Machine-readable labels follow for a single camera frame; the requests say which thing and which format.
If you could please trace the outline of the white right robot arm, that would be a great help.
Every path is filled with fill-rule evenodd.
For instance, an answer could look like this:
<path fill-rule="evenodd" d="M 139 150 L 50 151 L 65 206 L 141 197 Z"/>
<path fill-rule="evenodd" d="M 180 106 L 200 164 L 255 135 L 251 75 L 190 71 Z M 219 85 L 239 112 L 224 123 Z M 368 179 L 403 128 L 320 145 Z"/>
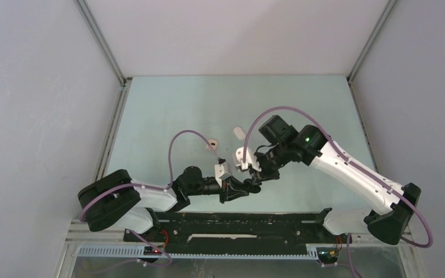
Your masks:
<path fill-rule="evenodd" d="M 324 209 L 313 227 L 319 241 L 329 242 L 336 235 L 366 232 L 390 245 L 403 240 L 420 198 L 418 186 L 401 185 L 376 173 L 348 156 L 314 125 L 297 131 L 274 115 L 258 131 L 270 143 L 270 149 L 264 153 L 253 152 L 244 146 L 238 149 L 236 158 L 241 170 L 249 170 L 254 184 L 279 179 L 279 170 L 290 162 L 303 163 L 335 178 L 369 205 L 363 210 Z"/>

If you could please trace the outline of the black oval earbud case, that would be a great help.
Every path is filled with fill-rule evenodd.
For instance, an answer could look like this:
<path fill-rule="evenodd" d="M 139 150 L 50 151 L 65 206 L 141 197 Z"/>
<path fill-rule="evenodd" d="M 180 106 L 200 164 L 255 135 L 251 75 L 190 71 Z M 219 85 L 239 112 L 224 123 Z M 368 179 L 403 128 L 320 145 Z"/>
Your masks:
<path fill-rule="evenodd" d="M 260 187 L 260 185 L 261 184 L 255 184 L 255 183 L 253 183 L 253 182 L 247 182 L 246 183 L 246 190 L 248 191 L 248 192 L 250 192 L 250 193 L 255 193 L 255 194 L 257 194 L 257 193 L 260 193 L 261 192 L 261 187 Z"/>

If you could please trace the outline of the pink square earbud case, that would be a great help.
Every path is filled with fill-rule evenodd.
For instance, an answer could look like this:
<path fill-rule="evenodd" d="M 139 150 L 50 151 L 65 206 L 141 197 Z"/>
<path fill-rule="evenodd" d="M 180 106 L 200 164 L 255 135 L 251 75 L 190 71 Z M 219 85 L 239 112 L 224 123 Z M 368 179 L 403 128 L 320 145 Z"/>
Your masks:
<path fill-rule="evenodd" d="M 216 151 L 218 147 L 218 141 L 215 139 L 209 139 L 208 144 L 206 145 L 206 149 L 210 151 Z"/>

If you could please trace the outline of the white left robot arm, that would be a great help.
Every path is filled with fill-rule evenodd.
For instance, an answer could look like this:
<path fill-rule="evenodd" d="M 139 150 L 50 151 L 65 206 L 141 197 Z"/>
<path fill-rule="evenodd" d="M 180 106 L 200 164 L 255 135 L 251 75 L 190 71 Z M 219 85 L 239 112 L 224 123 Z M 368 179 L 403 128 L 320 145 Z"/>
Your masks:
<path fill-rule="evenodd" d="M 213 177 L 203 177 L 198 167 L 187 167 L 169 189 L 142 184 L 120 169 L 79 191 L 79 220 L 92 232 L 130 229 L 150 242 L 160 234 L 156 213 L 180 211 L 190 205 L 190 196 L 217 195 L 225 203 L 259 191 L 250 181 L 237 180 L 225 163 L 215 166 Z"/>

